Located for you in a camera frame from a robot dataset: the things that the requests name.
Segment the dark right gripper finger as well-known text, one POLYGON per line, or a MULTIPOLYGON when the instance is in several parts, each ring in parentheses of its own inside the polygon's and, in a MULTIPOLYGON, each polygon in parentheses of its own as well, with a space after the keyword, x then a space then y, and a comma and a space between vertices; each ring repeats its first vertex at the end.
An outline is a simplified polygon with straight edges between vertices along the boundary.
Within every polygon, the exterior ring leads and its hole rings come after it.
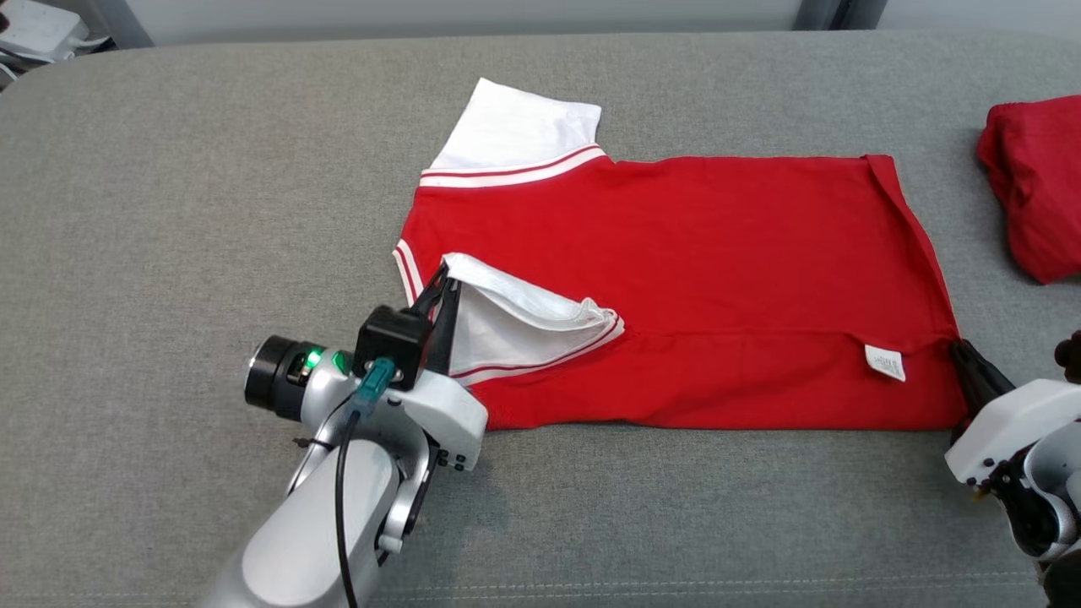
POLYGON ((978 415, 985 405, 1015 389, 1015 384, 967 339, 955 342, 948 351, 967 404, 967 415, 978 415))

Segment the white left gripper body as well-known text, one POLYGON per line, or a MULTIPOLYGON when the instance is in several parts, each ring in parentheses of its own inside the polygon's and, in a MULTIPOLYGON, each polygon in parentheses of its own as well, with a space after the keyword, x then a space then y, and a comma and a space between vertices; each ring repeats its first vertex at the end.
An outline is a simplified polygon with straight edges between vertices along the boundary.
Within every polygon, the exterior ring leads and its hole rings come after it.
POLYGON ((430 440, 453 470, 471 472, 481 453, 489 412, 455 378, 421 371, 412 389, 386 389, 371 428, 401 453, 421 455, 430 440))

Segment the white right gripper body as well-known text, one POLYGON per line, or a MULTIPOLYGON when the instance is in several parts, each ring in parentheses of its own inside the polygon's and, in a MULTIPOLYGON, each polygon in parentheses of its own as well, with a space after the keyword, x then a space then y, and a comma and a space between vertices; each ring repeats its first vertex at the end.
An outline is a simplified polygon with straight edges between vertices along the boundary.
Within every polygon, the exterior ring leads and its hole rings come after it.
POLYGON ((945 453, 957 481, 976 485, 1002 461, 1078 420, 1080 386, 1037 378, 980 408, 980 412, 945 453))

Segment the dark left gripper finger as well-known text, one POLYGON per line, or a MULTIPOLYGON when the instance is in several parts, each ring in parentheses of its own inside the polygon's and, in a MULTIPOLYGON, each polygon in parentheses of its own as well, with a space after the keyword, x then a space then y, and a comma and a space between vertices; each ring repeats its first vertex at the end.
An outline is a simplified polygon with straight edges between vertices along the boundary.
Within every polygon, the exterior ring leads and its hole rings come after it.
POLYGON ((448 262, 442 262, 439 269, 421 290, 421 294, 410 304, 410 310, 413 314, 432 314, 448 289, 448 262))
POLYGON ((459 281, 444 281, 433 301, 433 328, 427 356, 427 370, 449 376, 454 336, 459 315, 462 287, 459 281))

